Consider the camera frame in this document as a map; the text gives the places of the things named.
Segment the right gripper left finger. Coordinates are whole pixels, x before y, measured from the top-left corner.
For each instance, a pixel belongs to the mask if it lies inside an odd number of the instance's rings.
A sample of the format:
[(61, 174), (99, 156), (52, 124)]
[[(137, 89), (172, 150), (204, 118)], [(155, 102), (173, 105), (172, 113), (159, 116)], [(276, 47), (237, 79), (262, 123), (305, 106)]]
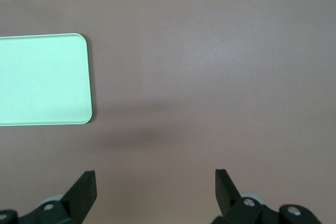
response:
[(1, 223), (83, 223), (96, 199), (95, 171), (85, 171), (59, 200), (49, 200), (24, 216), (12, 209), (1, 210)]

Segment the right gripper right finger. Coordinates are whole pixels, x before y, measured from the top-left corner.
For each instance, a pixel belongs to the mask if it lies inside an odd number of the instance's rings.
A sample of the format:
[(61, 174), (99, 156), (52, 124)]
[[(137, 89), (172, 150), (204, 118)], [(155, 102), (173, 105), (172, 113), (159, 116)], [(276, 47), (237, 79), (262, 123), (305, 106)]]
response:
[(314, 224), (321, 221), (307, 208), (287, 204), (274, 211), (251, 196), (243, 197), (227, 170), (215, 171), (215, 196), (221, 215), (212, 223), (231, 224)]

